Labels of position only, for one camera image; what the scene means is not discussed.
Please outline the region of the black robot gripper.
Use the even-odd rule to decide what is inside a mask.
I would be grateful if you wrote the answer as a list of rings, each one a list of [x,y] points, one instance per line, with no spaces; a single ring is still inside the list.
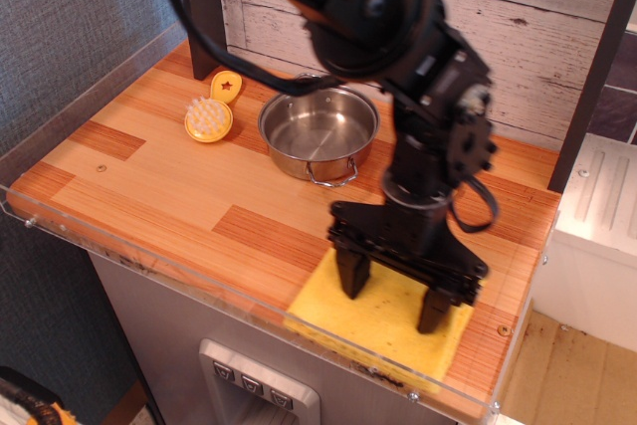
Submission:
[[[328,238],[336,250],[343,292],[355,299],[375,262],[429,287],[417,330],[436,330],[451,305],[473,305],[488,274],[486,263],[464,246],[447,223],[451,198],[405,205],[336,201]]]

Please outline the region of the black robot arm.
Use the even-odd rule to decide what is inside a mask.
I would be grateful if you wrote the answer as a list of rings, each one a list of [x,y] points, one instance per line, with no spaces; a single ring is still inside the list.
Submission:
[[[374,82],[393,98],[396,135],[380,205],[335,202],[328,236],[341,287],[355,298],[372,263],[427,288],[417,328],[437,329],[471,305],[487,265],[450,231],[456,190],[496,210],[479,180],[496,146],[490,70],[445,19],[441,0],[289,0],[306,18],[327,81]]]

